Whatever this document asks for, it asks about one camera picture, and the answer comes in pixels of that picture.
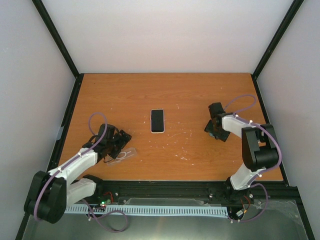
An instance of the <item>cable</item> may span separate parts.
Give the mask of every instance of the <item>cable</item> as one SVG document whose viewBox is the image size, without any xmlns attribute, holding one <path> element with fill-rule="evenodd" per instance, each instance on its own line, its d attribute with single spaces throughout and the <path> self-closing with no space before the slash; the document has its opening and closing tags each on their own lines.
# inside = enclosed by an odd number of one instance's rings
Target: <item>cable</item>
<svg viewBox="0 0 320 240">
<path fill-rule="evenodd" d="M 120 233 L 120 232 L 123 232 L 124 230 L 127 229 L 128 225 L 129 225 L 129 221 L 128 221 L 127 215 L 126 215 L 123 211 L 113 210 L 113 211 L 110 211 L 110 212 L 108 212 L 108 213 L 106 213 L 106 214 L 103 214 L 102 216 L 97 217 L 97 216 L 95 215 L 95 213 L 94 213 L 94 210 L 93 210 L 93 209 L 91 208 L 91 206 L 89 205 L 89 203 L 88 203 L 86 200 L 84 200 L 84 199 L 82 199 L 82 201 L 88 206 L 88 208 L 89 208 L 89 213 L 92 215 L 93 219 L 94 219 L 104 230 L 106 230 L 106 231 L 108 231 L 108 232 L 111 232 L 111 233 Z M 106 226 L 103 226 L 103 225 L 101 224 L 101 222 L 99 221 L 99 219 L 105 218 L 105 217 L 107 217 L 107 216 L 109 216 L 109 215 L 111 215 L 111 214 L 114 214 L 114 213 L 120 213 L 120 214 L 122 214 L 122 215 L 124 216 L 125 226 L 124 226 L 123 228 L 121 228 L 120 230 L 113 230 L 113 229 L 111 229 L 111 228 L 108 228 L 108 227 L 106 227 Z"/>
<path fill-rule="evenodd" d="M 92 129 L 91 129 L 91 119 L 93 116 L 95 115 L 101 115 L 103 118 L 104 118 L 104 123 L 105 123 L 105 127 L 104 127 L 104 130 L 103 130 L 103 133 L 101 135 L 101 137 L 98 139 L 98 141 L 95 142 L 95 144 L 93 144 L 89 149 L 85 150 L 84 152 L 82 152 L 81 154 L 77 154 L 76 156 L 74 156 L 68 163 L 66 163 L 64 166 L 61 167 L 60 170 L 56 171 L 54 174 L 52 174 L 52 176 L 48 179 L 48 181 L 44 184 L 42 190 L 40 191 L 40 194 L 38 196 L 38 198 L 36 199 L 36 202 L 35 202 L 35 205 L 34 205 L 34 210 L 33 210 L 33 217 L 34 217 L 34 220 L 36 220 L 37 222 L 40 221 L 40 219 L 38 218 L 38 208 L 39 208 L 39 204 L 40 204 L 40 201 L 41 201 L 41 198 L 42 196 L 44 195 L 45 193 L 45 190 L 47 189 L 47 187 L 49 186 L 49 184 L 52 182 L 52 180 L 62 171 L 64 170 L 66 167 L 68 167 L 70 164 L 72 164 L 75 160 L 77 160 L 80 156 L 83 156 L 85 155 L 86 153 L 88 153 L 89 151 L 91 151 L 94 147 L 96 147 L 98 145 L 98 143 L 101 142 L 101 140 L 103 139 L 103 137 L 105 136 L 106 132 L 107 132 L 107 118 L 106 116 L 101 113 L 101 112 L 95 112 L 93 113 L 90 117 L 89 117 L 89 120 L 88 120 L 88 126 L 89 126 L 89 130 L 91 131 L 91 133 L 93 135 L 96 135 Z"/>
<path fill-rule="evenodd" d="M 238 100 L 238 99 L 240 99 L 240 98 L 244 98 L 244 97 L 252 97 L 252 98 L 254 99 L 253 103 L 252 103 L 250 106 L 247 106 L 247 107 L 242 108 L 242 109 L 240 109 L 240 110 L 238 110 L 238 111 L 235 111 L 235 113 L 240 113 L 240 112 L 243 112 L 243 111 L 245 111 L 245 110 L 248 110 L 248 109 L 252 108 L 252 107 L 256 104 L 256 102 L 257 102 L 256 96 L 254 96 L 254 95 L 252 95 L 252 94 L 240 95 L 240 96 L 235 97 L 235 98 L 232 99 L 227 105 L 225 105 L 223 111 L 226 111 L 226 109 L 227 109 L 233 102 L 235 102 L 236 100 Z"/>
<path fill-rule="evenodd" d="M 104 193 L 103 196 L 107 196 L 108 194 L 111 196 L 111 203 L 113 203 L 114 202 L 114 196 L 112 195 L 112 193 L 110 191 Z"/>
<path fill-rule="evenodd" d="M 250 186 L 250 188 L 255 188 L 257 186 L 262 187 L 264 194 L 265 194 L 265 205 L 264 208 L 261 210 L 261 212 L 259 212 L 256 216 L 254 216 L 253 218 L 247 219 L 247 220 L 238 220 L 238 223 L 248 223 L 251 222 L 253 220 L 256 220 L 257 218 L 259 218 L 266 210 L 267 210 L 267 206 L 268 206 L 268 192 L 265 188 L 265 186 L 263 186 L 261 183 L 256 183 Z M 231 221 L 231 223 L 234 222 L 234 220 L 232 218 L 230 218 L 229 216 L 227 216 L 227 218 Z"/>
<path fill-rule="evenodd" d="M 112 159 L 110 159 L 110 160 L 106 160 L 106 158 L 104 158 L 103 159 L 103 162 L 105 163 L 105 164 L 107 164 L 107 163 L 110 163 L 110 162 L 112 162 L 114 159 L 112 158 Z"/>
<path fill-rule="evenodd" d="M 246 212 L 247 212 L 247 209 L 245 208 L 245 205 L 244 205 L 244 202 L 242 201 L 242 199 L 240 198 L 240 201 L 241 201 L 241 205 L 242 205 L 242 208 L 243 208 L 243 216 L 245 216 Z"/>
<path fill-rule="evenodd" d="M 248 201 L 248 203 L 249 203 L 249 206 L 247 207 L 247 209 L 246 210 L 248 210 L 249 209 L 249 207 L 250 207 L 250 200 L 249 200 L 249 198 L 246 196 L 246 195 L 244 195 L 244 198 Z"/>
</svg>

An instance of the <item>wooden table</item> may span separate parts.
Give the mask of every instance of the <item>wooden table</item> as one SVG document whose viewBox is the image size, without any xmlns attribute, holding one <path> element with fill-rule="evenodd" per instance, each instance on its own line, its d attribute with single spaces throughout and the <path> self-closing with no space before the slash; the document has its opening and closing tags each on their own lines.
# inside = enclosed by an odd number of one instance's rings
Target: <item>wooden table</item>
<svg viewBox="0 0 320 240">
<path fill-rule="evenodd" d="M 112 166 L 99 162 L 88 169 L 104 180 L 225 181 L 242 164 L 241 139 L 230 134 L 226 142 L 215 140 L 204 128 L 210 119 L 208 106 L 225 106 L 234 97 L 256 95 L 249 73 L 128 73 L 85 74 L 59 164 L 88 141 L 88 118 L 106 115 L 108 123 L 132 135 L 126 148 L 137 156 Z M 234 102 L 229 111 L 249 106 L 252 98 Z M 164 109 L 165 133 L 150 132 L 150 110 Z M 241 117 L 265 123 L 259 104 Z M 103 123 L 92 119 L 92 129 Z M 262 180 L 282 181 L 280 169 Z"/>
</svg>

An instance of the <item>purple cable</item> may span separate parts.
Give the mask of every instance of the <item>purple cable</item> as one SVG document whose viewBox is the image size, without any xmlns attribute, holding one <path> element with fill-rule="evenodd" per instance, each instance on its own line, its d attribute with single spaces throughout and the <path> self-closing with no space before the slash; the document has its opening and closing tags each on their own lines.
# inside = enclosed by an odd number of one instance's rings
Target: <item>purple cable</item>
<svg viewBox="0 0 320 240">
<path fill-rule="evenodd" d="M 265 194 L 265 205 L 264 208 L 261 210 L 261 212 L 259 212 L 259 214 L 257 214 L 256 216 L 254 216 L 253 218 L 250 218 L 248 220 L 240 220 L 239 223 L 248 223 L 251 222 L 253 220 L 256 220 L 257 218 L 259 218 L 266 210 L 267 210 L 267 206 L 268 206 L 268 192 L 267 189 L 265 188 L 265 186 L 263 186 L 261 183 L 256 183 L 254 185 L 252 185 L 250 188 L 254 188 L 256 186 L 260 186 L 262 187 L 264 194 Z"/>
<path fill-rule="evenodd" d="M 232 104 L 234 101 L 236 101 L 236 100 L 238 100 L 238 99 L 240 99 L 240 98 L 244 98 L 244 97 L 252 97 L 252 98 L 254 99 L 254 102 L 253 102 L 250 106 L 247 106 L 247 107 L 242 108 L 242 109 L 240 109 L 240 110 L 238 110 L 238 111 L 235 111 L 234 113 L 240 113 L 240 112 L 243 112 L 243 111 L 245 111 L 245 110 L 248 110 L 248 109 L 252 108 L 252 107 L 256 104 L 256 102 L 257 102 L 256 96 L 254 96 L 254 95 L 252 95 L 252 94 L 240 95 L 240 96 L 237 96 L 237 97 L 235 97 L 234 99 L 232 99 L 232 100 L 224 107 L 223 111 L 226 111 L 226 109 L 227 109 L 227 108 L 230 106 L 230 104 Z"/>
<path fill-rule="evenodd" d="M 95 146 L 97 146 L 101 140 L 103 139 L 103 137 L 105 136 L 106 132 L 107 132 L 107 125 L 108 125 L 108 121 L 107 121 L 107 118 L 106 116 L 102 113 L 102 112 L 95 112 L 93 113 L 90 117 L 89 117 L 89 120 L 88 120 L 88 125 L 89 125 L 89 130 L 91 131 L 91 133 L 93 135 L 95 135 L 91 129 L 91 119 L 93 116 L 95 115 L 101 115 L 103 118 L 104 118 L 104 123 L 105 123 L 105 128 L 103 130 L 103 133 L 101 135 L 101 137 L 98 139 L 98 141 L 96 141 L 89 149 L 85 150 L 84 152 L 82 152 L 80 155 L 83 156 L 85 155 L 86 153 L 88 153 L 89 151 L 91 151 Z M 64 166 L 61 167 L 61 171 L 64 170 L 66 167 L 68 167 L 70 164 L 72 164 L 75 160 L 77 160 L 80 155 L 76 155 L 74 156 L 68 163 L 66 163 Z M 40 191 L 40 194 L 38 196 L 38 198 L 36 199 L 36 202 L 35 202 L 35 205 L 34 205 L 34 210 L 33 210 L 33 217 L 34 217 L 34 220 L 36 220 L 37 222 L 40 221 L 40 219 L 38 218 L 37 216 L 37 213 L 38 213 L 38 208 L 39 208 L 39 204 L 40 204 L 40 201 L 41 201 L 41 198 L 42 196 L 44 195 L 45 193 L 45 190 L 47 189 L 48 185 L 52 182 L 52 180 L 56 177 L 56 175 L 58 175 L 60 173 L 60 171 L 56 171 L 49 179 L 48 181 L 44 184 L 42 190 Z"/>
<path fill-rule="evenodd" d="M 95 213 L 94 213 L 94 210 L 93 210 L 93 209 L 91 208 L 91 206 L 89 205 L 89 203 L 88 203 L 86 200 L 84 200 L 84 199 L 82 199 L 82 201 L 88 206 L 89 212 L 92 214 L 94 220 L 95 220 L 104 230 L 106 230 L 106 231 L 108 231 L 108 232 L 111 232 L 111 233 L 120 233 L 120 232 L 123 232 L 124 230 L 127 229 L 128 225 L 129 225 L 129 221 L 128 221 L 127 215 L 126 215 L 123 211 L 114 210 L 114 211 L 110 211 L 110 212 L 108 212 L 108 213 L 106 213 L 106 214 L 103 214 L 102 216 L 97 217 L 97 216 L 95 215 Z M 114 214 L 114 213 L 120 213 L 120 214 L 122 214 L 122 215 L 124 216 L 125 226 L 124 226 L 123 228 L 121 228 L 120 230 L 113 230 L 113 229 L 111 229 L 111 228 L 108 228 L 108 227 L 106 227 L 106 226 L 103 226 L 103 225 L 101 224 L 101 222 L 99 222 L 99 219 L 105 218 L 105 217 L 110 216 L 111 214 Z"/>
</svg>

